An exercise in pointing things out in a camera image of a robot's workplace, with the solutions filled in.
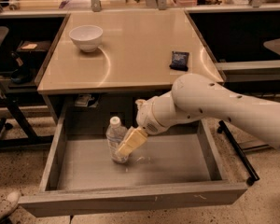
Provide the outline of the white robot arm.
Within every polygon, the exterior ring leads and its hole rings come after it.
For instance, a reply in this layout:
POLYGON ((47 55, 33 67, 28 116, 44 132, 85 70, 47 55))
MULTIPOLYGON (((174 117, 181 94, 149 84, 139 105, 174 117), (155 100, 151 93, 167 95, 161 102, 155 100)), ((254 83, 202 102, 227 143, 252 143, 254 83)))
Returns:
POLYGON ((149 135, 203 118, 225 120, 280 150, 280 103, 230 91, 201 75, 185 74, 175 80, 170 91, 139 99, 136 104, 138 126, 120 143, 120 156, 130 155, 149 135))

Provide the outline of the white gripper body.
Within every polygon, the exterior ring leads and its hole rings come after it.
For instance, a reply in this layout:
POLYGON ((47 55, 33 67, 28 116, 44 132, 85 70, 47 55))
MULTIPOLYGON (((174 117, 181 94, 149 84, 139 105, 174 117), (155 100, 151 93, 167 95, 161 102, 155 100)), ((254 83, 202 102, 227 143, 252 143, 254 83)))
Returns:
POLYGON ((154 98, 149 100, 137 99, 136 122, 147 134, 156 135, 163 133, 165 128, 161 126, 153 114, 154 98))

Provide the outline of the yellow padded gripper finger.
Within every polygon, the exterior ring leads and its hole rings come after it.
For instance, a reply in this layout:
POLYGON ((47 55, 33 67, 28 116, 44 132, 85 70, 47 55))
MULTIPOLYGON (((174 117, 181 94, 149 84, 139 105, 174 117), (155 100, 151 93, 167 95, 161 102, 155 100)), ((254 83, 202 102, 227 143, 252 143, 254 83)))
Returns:
POLYGON ((131 127, 116 150, 119 157, 128 157, 147 141, 147 133, 141 127, 131 127))

